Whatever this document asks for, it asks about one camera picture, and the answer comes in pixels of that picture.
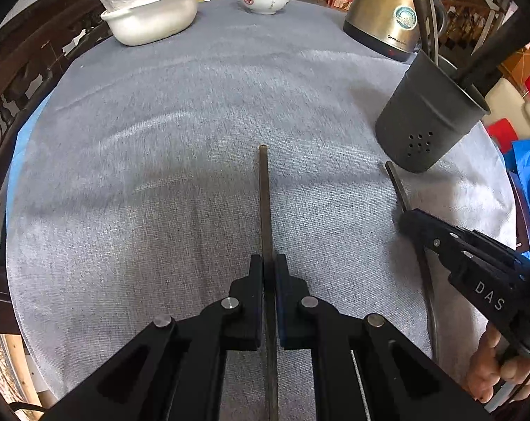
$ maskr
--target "carved wood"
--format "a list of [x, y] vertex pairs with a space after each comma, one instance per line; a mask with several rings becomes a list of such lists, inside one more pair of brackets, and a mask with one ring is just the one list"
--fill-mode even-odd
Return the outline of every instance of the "carved wood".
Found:
[[[18, 131], [71, 62], [110, 36], [103, 11], [99, 0], [38, 0], [0, 28], [0, 189]], [[86, 35], [65, 55], [63, 48], [82, 30]], [[38, 77], [41, 84], [27, 95]], [[5, 280], [0, 267], [0, 333], [19, 333]]]

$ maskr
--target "electric kettle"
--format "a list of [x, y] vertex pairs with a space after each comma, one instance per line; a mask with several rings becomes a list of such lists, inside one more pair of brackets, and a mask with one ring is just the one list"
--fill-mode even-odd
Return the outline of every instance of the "electric kettle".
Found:
[[[423, 0], [427, 11], [427, 0]], [[446, 29], [447, 14], [434, 0], [439, 35]], [[398, 61], [407, 61], [419, 41], [419, 21], [413, 0], [353, 0], [343, 31], [355, 41]]]

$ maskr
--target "metal screw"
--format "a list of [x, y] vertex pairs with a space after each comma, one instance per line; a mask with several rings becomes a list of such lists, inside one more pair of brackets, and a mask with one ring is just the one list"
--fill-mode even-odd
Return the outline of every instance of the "metal screw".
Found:
[[307, 309], [313, 309], [318, 306], [319, 301], [314, 296], [306, 296], [305, 298], [302, 298], [300, 303]]
[[384, 317], [381, 315], [378, 315], [377, 313], [373, 313], [372, 315], [368, 315], [367, 318], [368, 324], [371, 326], [374, 326], [375, 328], [379, 328], [384, 324]]
[[161, 313], [154, 319], [154, 326], [157, 328], [165, 328], [171, 323], [171, 316], [167, 313]]
[[220, 302], [220, 305], [224, 307], [227, 310], [235, 309], [240, 305], [240, 301], [236, 298], [224, 298], [222, 299], [222, 302]]

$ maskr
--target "gray tablecloth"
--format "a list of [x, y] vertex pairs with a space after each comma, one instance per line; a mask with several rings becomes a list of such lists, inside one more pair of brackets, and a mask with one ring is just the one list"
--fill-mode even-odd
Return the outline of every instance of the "gray tablecloth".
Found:
[[[156, 314], [227, 294], [260, 251], [257, 148], [270, 147], [275, 250], [341, 312], [379, 312], [427, 354], [421, 279], [373, 133], [407, 65], [345, 35], [344, 14], [200, 5], [169, 39], [76, 60], [34, 128], [8, 229], [29, 350], [56, 395]], [[413, 206], [513, 245], [512, 192], [481, 125], [401, 172]], [[433, 263], [441, 365], [460, 378], [485, 321]], [[315, 419], [309, 354], [279, 355], [281, 419]], [[229, 353], [221, 419], [264, 419], [264, 359]]]

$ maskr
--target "black cup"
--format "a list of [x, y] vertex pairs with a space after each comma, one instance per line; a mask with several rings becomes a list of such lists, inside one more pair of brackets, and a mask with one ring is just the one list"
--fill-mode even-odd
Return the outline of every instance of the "black cup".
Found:
[[406, 171], [425, 172], [490, 112], [473, 85], [464, 90], [449, 78], [455, 70], [419, 51], [376, 120], [378, 143]]

